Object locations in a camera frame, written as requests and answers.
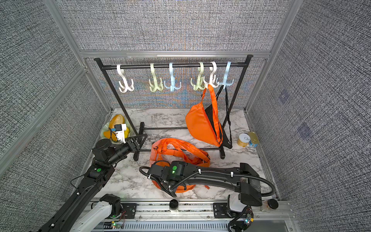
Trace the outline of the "orange sling bag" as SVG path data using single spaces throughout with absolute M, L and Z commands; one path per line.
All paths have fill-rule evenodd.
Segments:
M 211 95 L 211 119 L 206 114 L 203 100 L 209 90 Z M 191 107 L 186 115 L 186 125 L 190 134 L 200 141 L 219 147 L 223 143 L 223 130 L 218 118 L 217 99 L 212 86 L 203 90 L 200 103 Z
M 221 187 L 225 183 L 222 173 L 210 168 L 208 153 L 183 140 L 165 138 L 155 142 L 150 163 L 148 172 L 142 174 L 173 198 L 196 185 Z

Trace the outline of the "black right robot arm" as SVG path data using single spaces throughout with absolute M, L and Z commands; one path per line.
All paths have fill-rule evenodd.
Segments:
M 229 189 L 238 194 L 238 200 L 244 205 L 241 211 L 228 213 L 231 218 L 227 225 L 229 232 L 243 232 L 248 229 L 254 219 L 253 206 L 262 206 L 262 197 L 276 193 L 274 184 L 264 178 L 247 163 L 241 163 L 233 168 L 202 167 L 184 161 L 165 161 L 165 166 L 159 161 L 150 167 L 142 166 L 139 172 L 149 180 L 159 185 L 159 188 L 172 197 L 180 186 L 208 185 Z

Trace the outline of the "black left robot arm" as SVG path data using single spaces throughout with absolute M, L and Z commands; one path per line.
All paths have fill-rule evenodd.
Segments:
M 129 153 L 139 151 L 147 134 L 128 137 L 123 144 L 113 144 L 110 139 L 99 140 L 92 150 L 95 158 L 83 174 L 78 187 L 57 213 L 46 222 L 40 232 L 68 232 L 77 221 L 91 199 L 105 186 L 115 172 L 117 163 L 127 158 Z

